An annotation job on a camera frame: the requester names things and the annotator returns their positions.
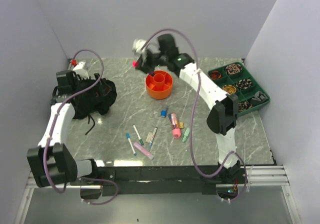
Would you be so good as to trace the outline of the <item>pink black highlighter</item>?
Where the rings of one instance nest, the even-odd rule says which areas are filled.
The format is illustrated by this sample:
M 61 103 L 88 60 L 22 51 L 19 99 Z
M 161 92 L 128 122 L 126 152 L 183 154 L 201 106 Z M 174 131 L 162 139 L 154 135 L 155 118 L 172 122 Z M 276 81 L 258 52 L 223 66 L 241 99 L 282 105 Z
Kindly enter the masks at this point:
M 133 66 L 134 68 L 136 68 L 138 65 L 139 65 L 139 63 L 138 63 L 137 61 L 133 61 L 133 62 L 132 62 L 132 66 Z

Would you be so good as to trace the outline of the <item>white green marker pen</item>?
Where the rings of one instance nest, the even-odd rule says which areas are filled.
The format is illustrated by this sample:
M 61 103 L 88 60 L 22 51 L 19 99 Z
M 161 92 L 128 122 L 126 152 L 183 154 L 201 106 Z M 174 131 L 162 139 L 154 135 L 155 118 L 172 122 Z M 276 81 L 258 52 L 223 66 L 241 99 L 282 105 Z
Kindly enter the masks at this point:
M 140 136 L 140 134 L 139 134 L 139 132 L 138 132 L 138 129 L 137 129 L 136 125 L 133 124 L 132 126 L 133 126 L 133 129 L 134 129 L 137 137 L 138 137 L 138 140 L 139 140 L 140 144 L 141 144 L 142 146 L 144 146 L 144 142 L 143 142 L 143 140 L 142 140 L 142 138 L 141 138 L 141 136 Z

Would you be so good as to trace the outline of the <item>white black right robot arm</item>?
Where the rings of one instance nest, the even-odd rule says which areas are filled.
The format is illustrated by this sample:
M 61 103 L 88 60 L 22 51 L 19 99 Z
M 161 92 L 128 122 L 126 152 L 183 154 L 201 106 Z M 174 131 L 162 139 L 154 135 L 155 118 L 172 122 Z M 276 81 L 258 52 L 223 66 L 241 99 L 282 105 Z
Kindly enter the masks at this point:
M 237 155 L 235 129 L 238 118 L 239 99 L 215 84 L 199 68 L 197 57 L 179 51 L 174 37 L 167 33 L 157 37 L 158 52 L 149 50 L 149 41 L 136 39 L 132 52 L 138 56 L 133 65 L 145 74 L 155 72 L 157 66 L 164 66 L 196 91 L 196 98 L 202 98 L 210 112 L 206 123 L 215 134 L 218 146 L 218 168 L 212 174 L 205 174 L 198 166 L 197 172 L 207 179 L 219 177 L 224 183 L 231 183 L 240 174 L 242 161 Z

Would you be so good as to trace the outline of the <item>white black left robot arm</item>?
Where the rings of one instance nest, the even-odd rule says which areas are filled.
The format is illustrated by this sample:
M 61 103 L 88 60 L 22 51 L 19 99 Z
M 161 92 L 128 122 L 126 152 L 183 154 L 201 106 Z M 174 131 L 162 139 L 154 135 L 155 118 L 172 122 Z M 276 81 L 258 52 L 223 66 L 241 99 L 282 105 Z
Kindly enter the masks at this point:
M 56 73 L 56 79 L 45 133 L 37 147 L 27 151 L 26 157 L 39 188 L 52 187 L 63 193 L 65 190 L 58 189 L 57 185 L 81 178 L 88 185 L 94 185 L 100 179 L 96 161 L 93 158 L 76 161 L 66 142 L 73 119 L 92 121 L 92 113 L 104 115 L 109 111 L 110 105 L 105 99 L 112 94 L 113 86 L 108 85 L 100 73 L 86 78 L 77 71 L 63 70 Z

